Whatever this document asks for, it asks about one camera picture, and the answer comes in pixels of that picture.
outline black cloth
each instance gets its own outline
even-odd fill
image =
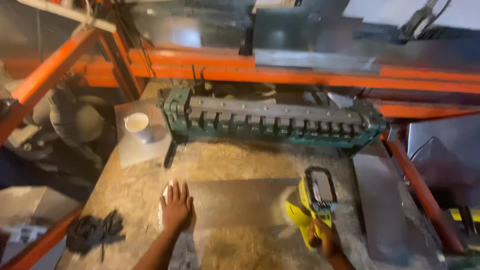
[[[103,220],[93,216],[81,217],[68,227],[66,246],[71,252],[85,255],[96,245],[124,240],[125,236],[120,235],[122,222],[123,218],[116,210]]]

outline roller forming machine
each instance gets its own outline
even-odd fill
[[[265,104],[193,96],[189,87],[174,86],[159,108],[177,143],[189,136],[233,137],[335,146],[351,157],[387,127],[373,106],[359,99],[346,109]]]

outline white pipe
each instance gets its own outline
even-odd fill
[[[87,17],[84,12],[68,9],[62,7],[60,5],[50,3],[45,0],[17,0],[18,2],[25,4],[27,6],[31,6],[43,11],[51,12],[81,23],[87,23],[89,25],[93,25],[97,28],[103,29],[108,32],[115,32],[117,30],[117,26],[113,23],[107,22],[105,20],[96,19],[94,17]]]

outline white object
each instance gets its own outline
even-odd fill
[[[61,5],[57,5],[44,0],[17,0],[17,1],[27,6],[31,6],[43,11],[51,12],[51,13],[81,22],[81,23],[86,23],[87,25],[93,25],[105,31],[114,33],[117,30],[117,27],[115,24],[107,22],[105,20],[96,19],[94,17],[89,17],[83,11],[68,9]]]
[[[125,129],[144,144],[151,142],[153,139],[152,127],[149,124],[148,116],[142,112],[136,112],[125,117]]]

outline yellow power tool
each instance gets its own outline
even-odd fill
[[[312,250],[308,242],[308,230],[313,218],[318,218],[332,227],[332,212],[335,211],[337,199],[332,176],[327,169],[309,167],[305,170],[297,187],[285,201],[285,211],[300,232],[307,248]],[[323,239],[323,233],[315,227],[315,234]]]

